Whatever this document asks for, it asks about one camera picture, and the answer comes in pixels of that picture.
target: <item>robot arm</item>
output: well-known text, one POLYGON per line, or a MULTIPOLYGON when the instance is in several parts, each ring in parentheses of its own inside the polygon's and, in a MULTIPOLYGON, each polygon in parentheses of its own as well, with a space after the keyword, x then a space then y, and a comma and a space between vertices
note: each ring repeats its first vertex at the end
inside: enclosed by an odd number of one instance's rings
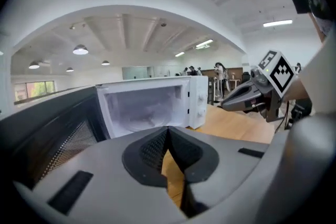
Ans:
POLYGON ((295 72, 283 54, 269 51, 260 64, 251 69, 251 79, 224 99, 222 108, 259 112, 267 122, 278 120, 282 99, 295 78, 295 72))

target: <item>black rubber strip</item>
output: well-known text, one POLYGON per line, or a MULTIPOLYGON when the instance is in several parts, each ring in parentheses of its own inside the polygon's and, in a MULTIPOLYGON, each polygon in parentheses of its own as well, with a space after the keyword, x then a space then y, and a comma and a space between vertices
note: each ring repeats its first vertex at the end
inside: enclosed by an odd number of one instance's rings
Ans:
POLYGON ((244 147, 239 149, 238 152, 243 153, 245 155, 252 156, 252 157, 256 157, 256 158, 262 158, 264 155, 264 152, 262 151, 250 150, 249 148, 244 148, 244 147))
POLYGON ((92 173, 78 171, 54 196, 48 204, 67 215, 87 184, 93 177, 92 173))

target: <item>dome pendant light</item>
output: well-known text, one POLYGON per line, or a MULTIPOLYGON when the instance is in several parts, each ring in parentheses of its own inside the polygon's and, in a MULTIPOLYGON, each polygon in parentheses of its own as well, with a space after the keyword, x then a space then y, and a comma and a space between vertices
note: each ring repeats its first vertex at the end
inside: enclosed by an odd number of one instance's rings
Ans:
POLYGON ((103 61, 103 62, 101 63, 101 65, 102 65, 102 66, 109 66, 110 63, 109 63, 108 61, 103 61))
POLYGON ((29 69, 37 69, 39 67, 40 67, 40 65, 36 61, 32 61, 29 65, 29 69))
POLYGON ((73 54, 77 54, 77 55, 85 55, 88 53, 89 53, 88 49, 82 44, 77 45, 73 51, 73 54))

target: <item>window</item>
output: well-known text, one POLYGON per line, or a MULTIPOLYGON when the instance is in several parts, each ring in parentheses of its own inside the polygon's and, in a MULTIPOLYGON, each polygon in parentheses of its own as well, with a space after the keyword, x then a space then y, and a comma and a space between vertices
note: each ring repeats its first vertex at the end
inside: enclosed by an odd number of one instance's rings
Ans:
POLYGON ((27 82, 14 85, 15 101, 55 92, 53 81, 27 82))

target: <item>ceiling light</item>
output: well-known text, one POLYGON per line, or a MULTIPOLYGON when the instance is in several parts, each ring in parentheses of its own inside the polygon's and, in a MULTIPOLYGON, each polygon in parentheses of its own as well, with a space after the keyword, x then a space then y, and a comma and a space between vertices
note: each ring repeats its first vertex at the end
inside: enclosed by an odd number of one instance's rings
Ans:
POLYGON ((73 53, 77 54, 77 55, 84 55, 84 54, 88 54, 89 51, 88 51, 88 49, 84 45, 80 44, 80 45, 77 45, 74 48, 73 53))
POLYGON ((206 48, 210 48, 210 46, 208 44, 204 44, 202 46, 196 47, 196 50, 206 49, 206 48))
POLYGON ((40 65, 36 61, 31 62, 30 65, 29 65, 29 69, 37 69, 39 67, 40 67, 40 65))
POLYGON ((264 27, 271 27, 277 25, 290 25, 293 23, 293 20, 280 20, 278 22, 265 23, 264 27))
POLYGON ((211 43, 211 42, 213 42, 213 40, 212 40, 212 39, 209 39, 209 40, 207 40, 207 41, 205 41, 205 42, 203 42, 203 43, 201 43, 201 44, 196 45, 196 48, 201 47, 201 46, 203 46, 203 45, 207 45, 207 44, 209 44, 209 43, 211 43))
POLYGON ((178 57, 178 56, 181 56, 181 55, 184 55, 184 52, 180 52, 179 54, 175 55, 175 57, 178 57))
POLYGON ((102 66, 109 66, 110 63, 109 63, 108 61, 103 61, 103 62, 101 63, 101 65, 102 65, 102 66))

